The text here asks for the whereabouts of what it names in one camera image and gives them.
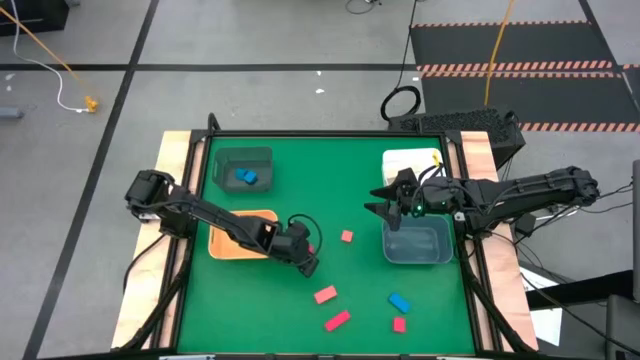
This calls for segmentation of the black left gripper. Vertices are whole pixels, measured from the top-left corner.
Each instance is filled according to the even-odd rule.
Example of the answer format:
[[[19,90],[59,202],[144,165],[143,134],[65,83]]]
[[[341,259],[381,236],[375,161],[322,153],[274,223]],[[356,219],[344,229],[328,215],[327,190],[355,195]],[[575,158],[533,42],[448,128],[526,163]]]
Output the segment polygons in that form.
[[[272,256],[299,265],[300,273],[310,278],[319,265],[319,259],[309,250],[310,235],[307,226],[299,221],[293,221],[286,228],[279,226],[272,239]]]

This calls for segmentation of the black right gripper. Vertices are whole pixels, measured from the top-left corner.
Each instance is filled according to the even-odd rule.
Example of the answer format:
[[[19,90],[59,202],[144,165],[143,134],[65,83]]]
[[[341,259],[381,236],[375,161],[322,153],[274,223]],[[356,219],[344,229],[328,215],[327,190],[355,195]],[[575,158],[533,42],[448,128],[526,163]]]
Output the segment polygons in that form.
[[[423,183],[416,181],[411,168],[397,173],[387,186],[370,191],[379,198],[399,198],[399,206],[384,203],[365,203],[364,207],[382,218],[391,231],[400,228],[402,214],[421,217],[425,214],[451,214],[454,211],[454,181],[450,178],[436,177]]]

